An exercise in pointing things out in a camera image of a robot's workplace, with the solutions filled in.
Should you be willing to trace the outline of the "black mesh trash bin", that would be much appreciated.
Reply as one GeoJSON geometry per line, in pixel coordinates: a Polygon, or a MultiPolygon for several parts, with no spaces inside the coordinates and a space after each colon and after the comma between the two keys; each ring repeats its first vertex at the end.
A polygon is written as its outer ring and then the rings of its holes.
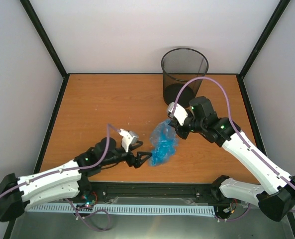
{"type": "Polygon", "coordinates": [[[201,52],[180,47],[165,53],[161,59],[161,68],[163,99],[169,105],[175,101],[177,94],[187,81],[207,74],[209,62],[201,52]]]}

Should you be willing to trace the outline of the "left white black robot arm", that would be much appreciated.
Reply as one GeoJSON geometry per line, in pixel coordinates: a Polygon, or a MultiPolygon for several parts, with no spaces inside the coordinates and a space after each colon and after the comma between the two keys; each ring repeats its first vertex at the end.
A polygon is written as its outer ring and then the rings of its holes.
{"type": "Polygon", "coordinates": [[[137,141],[129,147],[117,147],[113,138],[103,138],[56,168],[28,176],[4,176],[0,182],[0,221],[9,222],[34,206],[64,198],[87,200],[92,194],[89,177],[121,162],[139,168],[152,156],[145,151],[133,154],[142,144],[137,141]]]}

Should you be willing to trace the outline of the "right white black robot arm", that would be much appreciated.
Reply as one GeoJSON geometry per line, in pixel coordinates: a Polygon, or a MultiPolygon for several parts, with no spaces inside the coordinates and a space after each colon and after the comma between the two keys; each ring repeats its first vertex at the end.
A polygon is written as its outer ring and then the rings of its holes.
{"type": "Polygon", "coordinates": [[[213,195],[217,200],[234,198],[252,204],[269,219],[281,221],[295,206],[295,175],[273,163],[229,118],[219,118],[206,97],[196,97],[189,105],[186,110],[172,102],[167,108],[169,125],[176,134],[182,139],[191,132],[200,134],[234,156],[259,182],[250,184],[220,176],[213,182],[217,188],[213,195]]]}

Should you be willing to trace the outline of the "blue translucent trash bag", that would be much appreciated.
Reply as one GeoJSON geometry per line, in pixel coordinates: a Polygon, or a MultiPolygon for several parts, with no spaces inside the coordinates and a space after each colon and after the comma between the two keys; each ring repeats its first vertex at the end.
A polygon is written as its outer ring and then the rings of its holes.
{"type": "Polygon", "coordinates": [[[169,123],[170,119],[159,123],[151,133],[150,142],[153,149],[150,165],[153,167],[167,163],[176,154],[179,139],[169,123]]]}

